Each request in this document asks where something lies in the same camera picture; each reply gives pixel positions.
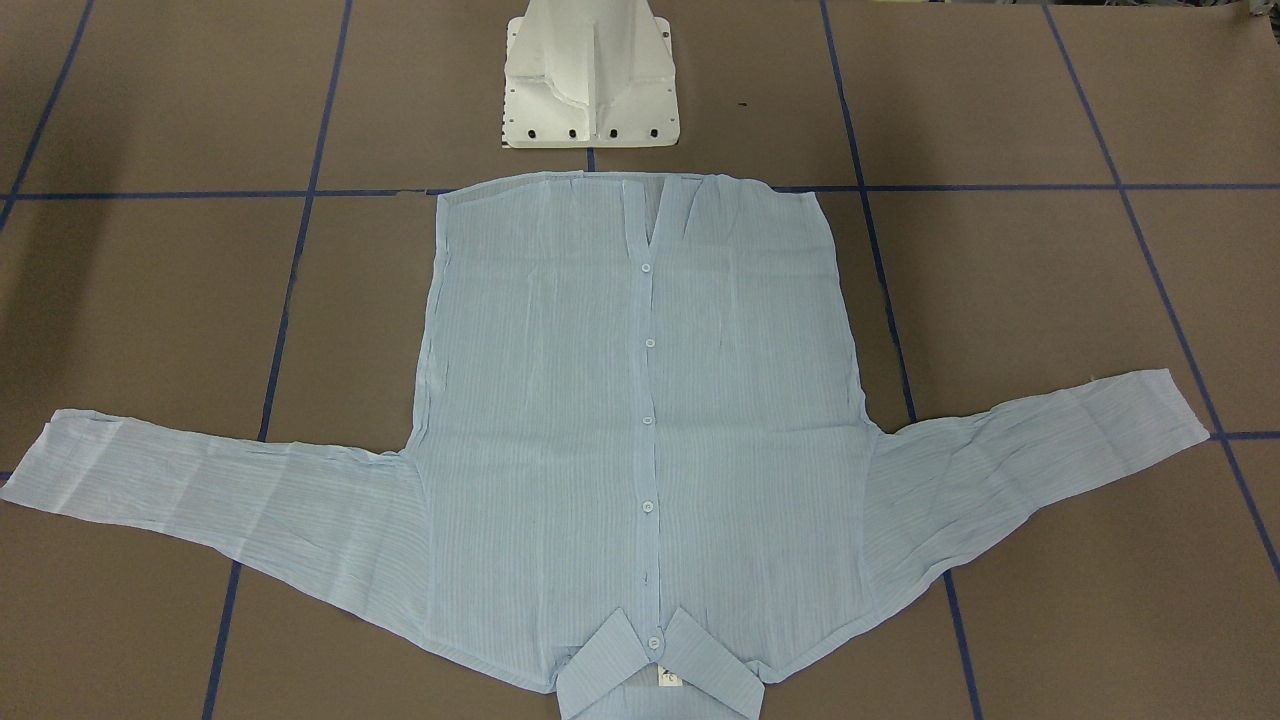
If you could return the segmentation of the light blue button shirt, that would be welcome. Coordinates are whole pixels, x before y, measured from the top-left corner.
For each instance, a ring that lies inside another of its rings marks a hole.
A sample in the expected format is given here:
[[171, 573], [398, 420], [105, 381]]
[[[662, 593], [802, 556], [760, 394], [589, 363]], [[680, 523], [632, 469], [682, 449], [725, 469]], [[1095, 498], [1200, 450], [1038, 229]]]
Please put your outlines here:
[[403, 448], [63, 409], [4, 500], [211, 547], [564, 719], [755, 719], [1038, 510], [1208, 437], [1165, 369], [882, 430], [814, 193], [544, 172], [435, 219]]

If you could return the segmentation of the brown paper table cover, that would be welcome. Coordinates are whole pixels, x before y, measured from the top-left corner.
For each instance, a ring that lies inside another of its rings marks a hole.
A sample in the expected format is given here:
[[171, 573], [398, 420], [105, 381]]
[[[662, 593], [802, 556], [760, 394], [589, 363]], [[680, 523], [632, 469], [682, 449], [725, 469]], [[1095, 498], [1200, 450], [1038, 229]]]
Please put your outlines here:
[[1038, 512], [765, 719], [1277, 716], [1277, 45], [1213, 9], [655, 1], [682, 133], [497, 141], [522, 1], [5, 1], [3, 469], [60, 407], [399, 448], [436, 196], [817, 193], [870, 416], [1167, 368], [1211, 438]]

